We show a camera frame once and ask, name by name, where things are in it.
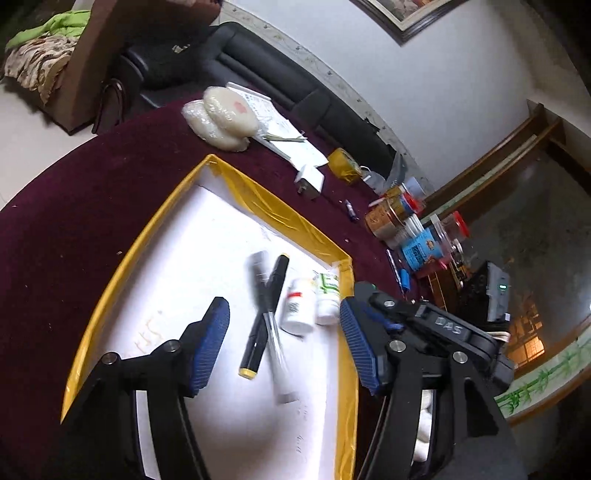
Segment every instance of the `yellow tape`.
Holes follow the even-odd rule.
[[[329,168],[338,179],[353,183],[362,177],[357,162],[342,148],[337,148],[328,156]]]
[[[118,298],[125,282],[137,263],[141,252],[148,245],[158,227],[183,194],[199,177],[200,170],[209,166],[217,176],[222,176],[235,201],[257,215],[279,233],[297,243],[309,253],[332,265],[339,266],[339,287],[342,297],[353,295],[353,267],[351,258],[294,209],[215,155],[208,155],[173,190],[166,201],[150,219],[115,271],[107,288],[95,307],[86,331],[80,341],[76,357],[68,376],[61,410],[66,416],[83,383],[88,352],[93,341],[100,337],[108,312]],[[355,443],[357,438],[358,379],[355,364],[342,332],[339,334],[339,402],[337,421],[337,447],[335,452],[335,479],[351,480],[355,467]]]

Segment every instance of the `tiled floor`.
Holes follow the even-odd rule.
[[[69,136],[0,82],[0,207],[43,170],[94,137],[90,127]]]

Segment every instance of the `white notepad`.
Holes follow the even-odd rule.
[[[209,187],[216,181],[221,182],[210,176],[206,183]],[[317,326],[305,340],[280,332],[300,401],[276,403],[268,351],[254,380],[238,375],[258,310],[247,259],[263,249],[271,262],[282,253],[290,257],[282,299],[294,278],[328,268],[258,218],[194,186],[142,254],[105,321],[93,360],[107,351],[123,358],[150,353],[165,340],[179,338],[189,323],[202,318],[214,296],[223,296],[230,304],[228,332],[209,384],[195,399],[186,400],[212,479],[332,478],[338,402],[336,328]],[[278,319],[283,308],[281,301]],[[138,424],[145,473],[160,479],[145,392],[138,392]]]
[[[255,112],[259,122],[266,126],[267,133],[283,138],[298,138],[301,136],[301,133],[297,131],[291,122],[277,111],[271,98],[232,82],[228,82],[226,87],[238,93],[246,100]],[[269,142],[259,135],[254,138],[276,153],[279,153],[279,155],[288,160],[298,171],[304,165],[321,167],[328,163],[327,158],[322,152],[307,140],[304,142]]]

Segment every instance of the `plastic wrap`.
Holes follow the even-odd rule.
[[[209,87],[203,104],[210,118],[236,137],[252,137],[260,129],[259,120],[246,100],[225,87]]]
[[[235,137],[212,121],[203,100],[186,103],[181,113],[197,136],[210,145],[229,152],[241,152],[248,147],[247,138]]]

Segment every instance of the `round table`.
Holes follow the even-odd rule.
[[[376,198],[327,167],[323,195],[299,196],[295,169],[257,142],[219,151],[196,137],[175,102],[81,145],[0,211],[0,462],[38,476],[59,427],[66,378],[92,311],[135,238],[176,185],[215,153],[288,203],[353,259],[355,280],[400,290],[385,246],[352,222]],[[334,146],[313,133],[324,154]],[[381,403],[360,389],[359,455]]]

